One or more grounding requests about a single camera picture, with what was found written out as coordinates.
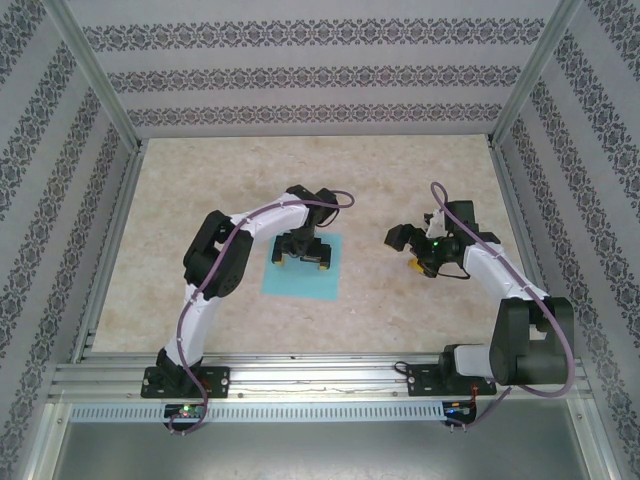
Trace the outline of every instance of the metal extrusion bar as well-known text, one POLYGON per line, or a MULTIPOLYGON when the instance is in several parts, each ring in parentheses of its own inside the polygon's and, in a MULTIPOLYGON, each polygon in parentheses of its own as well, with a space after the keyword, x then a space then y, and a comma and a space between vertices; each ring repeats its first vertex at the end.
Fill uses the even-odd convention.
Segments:
POLYGON ((621 479, 595 400, 579 396, 568 399, 567 406, 590 477, 621 479))
MULTIPOLYGON (((408 396, 406 378, 392 366, 398 360, 413 364, 436 363, 435 356, 307 356, 292 360, 282 356, 205 357, 207 365, 231 368, 229 398, 212 404, 233 402, 350 402, 415 401, 408 396)), ((137 402, 144 369, 153 356, 129 357, 117 362, 85 361, 79 365, 58 365, 49 392, 49 401, 137 402)), ((542 387, 547 391, 557 385, 542 387)), ((577 361, 575 392, 588 395, 589 385, 577 361)), ((531 398, 514 389, 509 399, 531 398)), ((459 398, 423 397, 424 401, 459 398)), ((149 404, 183 403, 181 399, 147 400, 149 404)))
POLYGON ((524 273, 528 278, 532 279, 538 287, 544 288, 542 273, 538 268, 536 257, 533 254, 531 239, 529 238, 529 233, 525 227, 522 212, 518 208, 518 201, 506 170, 506 165, 504 163, 505 160, 502 158, 500 150, 495 148, 488 138, 487 143, 489 145, 489 153, 493 162, 493 168, 496 172, 498 185, 500 186, 500 192, 502 193, 502 200, 504 201, 504 205, 507 210, 509 223, 511 223, 511 229, 516 240, 524 273))
POLYGON ((109 231, 109 236, 105 244, 105 253, 100 259, 98 272, 96 273, 97 282, 91 290, 87 309, 82 319, 78 340, 71 356, 71 361, 74 363, 82 359, 85 346, 89 345, 90 347, 95 338, 95 329, 100 320, 102 307, 107 297, 111 274, 113 273, 113 268, 116 263, 118 249, 120 248, 120 242, 124 234, 124 227, 127 223, 131 203, 133 202, 133 194, 138 183, 138 177, 140 176, 146 145, 147 142, 145 141, 140 149, 136 148, 131 154, 134 158, 129 162, 128 171, 126 172, 126 178, 124 180, 124 188, 116 205, 115 221, 109 231))
POLYGON ((133 152, 140 143, 140 139, 69 5, 65 0, 42 0, 42 3, 82 68, 91 88, 107 110, 127 149, 133 152))
POLYGON ((68 403, 45 404, 38 424, 36 439, 21 478, 25 480, 51 480, 53 478, 69 424, 71 409, 72 405, 68 403))
POLYGON ((547 26, 542 35, 540 35, 540 40, 538 40, 531 57, 529 57, 529 61, 513 87, 511 95, 509 95, 502 108, 502 112, 500 112, 496 127, 491 133, 494 145, 499 145, 504 140, 522 105, 529 96, 529 92, 533 89, 533 85, 542 73, 547 61, 553 55, 553 50, 581 3, 580 0, 560 0, 558 2, 555 11, 549 17, 547 26))

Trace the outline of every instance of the enclosure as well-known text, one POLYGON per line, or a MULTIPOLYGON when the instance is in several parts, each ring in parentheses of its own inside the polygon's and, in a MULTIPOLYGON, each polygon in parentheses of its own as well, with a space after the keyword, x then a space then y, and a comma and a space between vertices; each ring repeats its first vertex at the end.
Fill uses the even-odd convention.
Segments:
POLYGON ((639 7, 2 0, 0 478, 640 478, 639 7), (495 324, 384 245, 433 181, 575 314, 572 390, 466 434, 393 369, 495 324), (296 184, 356 197, 332 280, 256 246, 205 342, 227 398, 172 438, 140 389, 184 253, 296 184))

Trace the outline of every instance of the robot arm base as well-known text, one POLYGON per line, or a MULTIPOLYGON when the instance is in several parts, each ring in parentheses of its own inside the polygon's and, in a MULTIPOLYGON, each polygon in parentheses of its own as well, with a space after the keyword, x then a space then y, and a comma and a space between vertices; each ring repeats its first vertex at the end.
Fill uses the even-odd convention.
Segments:
MULTIPOLYGON (((202 360, 191 366, 191 371, 206 389, 209 398, 227 398, 229 395, 228 367, 203 367, 202 360)), ((176 365, 163 348, 156 358, 156 366, 144 371, 142 398, 200 398, 201 394, 185 370, 176 365)))
MULTIPOLYGON (((556 297, 547 297, 544 302, 573 349, 571 304, 556 297)), ((491 345, 459 345, 454 353, 458 374, 493 378, 500 385, 551 385, 567 379, 568 365, 560 339, 533 300, 503 299, 491 345), (544 337, 531 338, 531 327, 544 337)))
POLYGON ((468 397, 472 394, 493 396, 496 386, 483 376, 461 375, 456 371, 455 351, 458 345, 447 345, 438 363, 404 365, 396 370, 407 377, 410 397, 468 397))

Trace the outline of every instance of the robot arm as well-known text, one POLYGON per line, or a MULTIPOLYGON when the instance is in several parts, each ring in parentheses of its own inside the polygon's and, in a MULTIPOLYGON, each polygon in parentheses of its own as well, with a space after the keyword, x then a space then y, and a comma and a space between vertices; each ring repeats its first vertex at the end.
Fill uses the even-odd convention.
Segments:
POLYGON ((500 305, 491 344, 447 346, 441 357, 449 358, 441 364, 451 368, 443 374, 490 378, 501 385, 564 383, 568 371, 564 348, 528 291, 542 299, 573 348, 571 304, 533 285, 506 257, 500 240, 491 232, 479 231, 471 201, 445 205, 497 255, 489 253, 440 210, 425 214, 426 231, 409 224, 398 225, 389 230, 385 239, 385 244, 397 251, 408 243, 415 256, 410 266, 429 278, 441 275, 443 264, 457 263, 469 278, 480 281, 500 305), (524 286, 512 272, 525 279, 524 286))
MULTIPOLYGON (((300 200, 300 198, 291 193, 285 193, 272 203, 292 200, 300 200)), ((200 286, 217 258, 219 252, 216 250, 215 243, 224 243, 231 230, 250 213, 252 212, 227 217, 215 211, 207 216, 184 257, 187 280, 185 303, 191 301, 196 288, 200 286)), ((242 280, 253 245, 260 244, 282 232, 302 227, 308 214, 309 207, 306 205, 289 205, 269 210, 241 227, 233 244, 229 247, 229 253, 218 268, 219 273, 214 276, 207 288, 198 294, 197 300, 184 320, 182 349, 189 366, 202 360, 204 341, 213 323, 216 310, 222 298, 235 290, 242 280)), ((165 350, 167 357, 176 365, 180 365, 175 333, 165 346, 165 350)))
MULTIPOLYGON (((304 259, 305 248, 312 247, 315 227, 331 217, 338 206, 336 197, 331 191, 322 189, 313 194, 300 185, 289 188, 269 205, 274 204, 279 204, 281 207, 271 209, 261 207, 231 216, 220 211, 210 213, 187 250, 183 260, 187 281, 184 301, 185 304, 191 302, 192 305, 182 323, 180 345, 186 363, 192 370, 197 369, 202 362, 205 338, 215 313, 222 298, 233 292, 241 282, 253 245, 291 231, 293 240, 300 237, 304 240, 295 242, 295 245, 285 253, 295 250, 296 253, 300 253, 301 259, 304 259), (291 204, 301 200, 322 202, 325 205, 332 204, 336 205, 336 208, 301 203, 291 204), (252 214, 259 210, 259 215, 252 218, 252 214), (211 281, 194 299, 196 290, 202 285, 221 254, 216 244, 224 244, 240 223, 243 225, 227 246, 227 252, 211 281)), ((192 383, 185 375, 178 353, 177 332, 160 350, 156 365, 160 367, 166 380, 177 388, 184 390, 191 388, 192 383)))

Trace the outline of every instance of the blue mat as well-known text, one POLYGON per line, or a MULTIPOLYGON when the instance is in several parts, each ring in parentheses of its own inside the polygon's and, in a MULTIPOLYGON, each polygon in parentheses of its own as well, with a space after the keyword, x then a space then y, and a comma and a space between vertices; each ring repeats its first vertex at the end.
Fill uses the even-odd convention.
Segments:
POLYGON ((322 243, 331 245, 331 268, 318 269, 317 263, 301 262, 297 258, 284 256, 284 265, 271 263, 271 252, 275 237, 271 239, 267 255, 267 268, 262 280, 262 293, 288 297, 337 300, 342 260, 342 235, 337 233, 316 234, 322 243))

